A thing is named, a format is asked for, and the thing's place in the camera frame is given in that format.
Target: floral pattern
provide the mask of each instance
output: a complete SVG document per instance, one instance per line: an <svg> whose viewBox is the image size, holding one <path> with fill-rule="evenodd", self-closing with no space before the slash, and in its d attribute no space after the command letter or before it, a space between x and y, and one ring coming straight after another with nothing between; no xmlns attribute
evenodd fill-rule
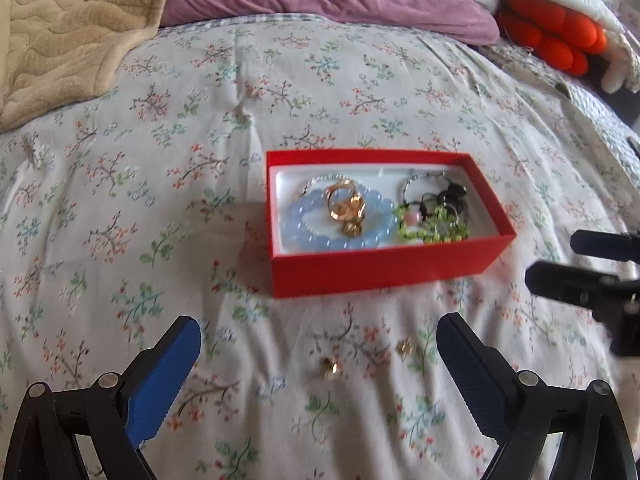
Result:
<svg viewBox="0 0 640 480"><path fill-rule="evenodd" d="M495 443L439 358L446 312L548 384L609 381L640 449L640 364L613 359L586 311L524 285L537 258L632 276L568 237L637 227L640 163L584 89L570 102L505 70L421 31L205 22L134 49L103 97L0 136L0 457L29 382L121 372L181 314L203 344L144 449L160 480L480 477ZM358 147L471 153L518 238L481 276L270 298L265 152Z"/></svg>

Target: quilted blanket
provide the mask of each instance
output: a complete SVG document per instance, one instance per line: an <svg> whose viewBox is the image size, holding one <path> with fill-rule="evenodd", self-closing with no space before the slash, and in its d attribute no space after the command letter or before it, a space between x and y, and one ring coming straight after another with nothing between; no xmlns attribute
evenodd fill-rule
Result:
<svg viewBox="0 0 640 480"><path fill-rule="evenodd" d="M587 311L524 284L539 258L634 274L569 245L579 228L636 227L629 129L604 109L592 122L581 110L604 106L587 95L577 107L438 34L270 20L161 30L104 96L0 136L0 477L28 384L121 372L180 314L204 344L144 444L159 480L481 478L497 446L434 340L452 311L548 384L609 382L637 456L640 362L614 359ZM471 153L518 238L481 276L274 300L265 152L354 147ZM534 480L549 478L559 439Z"/></svg>
<svg viewBox="0 0 640 480"><path fill-rule="evenodd" d="M104 94L165 0L0 0L0 131Z"/></svg>

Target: blue beaded bracelet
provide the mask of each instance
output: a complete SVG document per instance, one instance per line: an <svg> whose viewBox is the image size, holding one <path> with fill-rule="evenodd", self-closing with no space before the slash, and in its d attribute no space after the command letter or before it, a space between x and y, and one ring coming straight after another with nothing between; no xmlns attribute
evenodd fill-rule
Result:
<svg viewBox="0 0 640 480"><path fill-rule="evenodd" d="M326 207L326 197L322 190L316 189L301 196L293 203L282 219L282 237L293 241L304 251L344 251L354 249L373 249L382 240L389 238L398 227L398 217L395 215L395 204L388 198L382 198L379 192L358 186L358 191L363 195L366 206L365 212L368 218L379 216L373 229L363 232L356 238L338 236L329 238L325 235L314 233L304 221L306 213L316 208Z"/></svg>

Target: small gold object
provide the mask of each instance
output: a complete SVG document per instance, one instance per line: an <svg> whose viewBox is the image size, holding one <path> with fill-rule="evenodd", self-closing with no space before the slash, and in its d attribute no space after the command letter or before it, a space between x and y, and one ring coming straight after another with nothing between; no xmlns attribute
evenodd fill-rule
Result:
<svg viewBox="0 0 640 480"><path fill-rule="evenodd" d="M338 359L327 357L324 359L324 378L328 381L335 381L342 373L342 367Z"/></svg>
<svg viewBox="0 0 640 480"><path fill-rule="evenodd" d="M406 339L401 339L398 342L398 346L396 346L396 350L398 350L398 353L402 358L402 362L404 362L407 356L414 351L414 342L411 341L410 337Z"/></svg>
<svg viewBox="0 0 640 480"><path fill-rule="evenodd" d="M351 197L344 202L332 202L331 198L339 189L351 190ZM342 232L349 238L360 236L364 220L364 197L356 188L353 180L339 180L326 189L326 204L331 218L343 222Z"/></svg>

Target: red box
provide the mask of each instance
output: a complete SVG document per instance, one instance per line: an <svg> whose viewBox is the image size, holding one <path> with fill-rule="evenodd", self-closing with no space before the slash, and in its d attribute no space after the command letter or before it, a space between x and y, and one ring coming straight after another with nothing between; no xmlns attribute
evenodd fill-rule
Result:
<svg viewBox="0 0 640 480"><path fill-rule="evenodd" d="M267 152L267 227L275 298L292 298L448 280L479 274L516 237L509 218L467 153L411 150L290 150ZM460 166L476 188L497 236L447 244L408 245L358 251L274 254L270 169L312 164L445 164Z"/></svg>

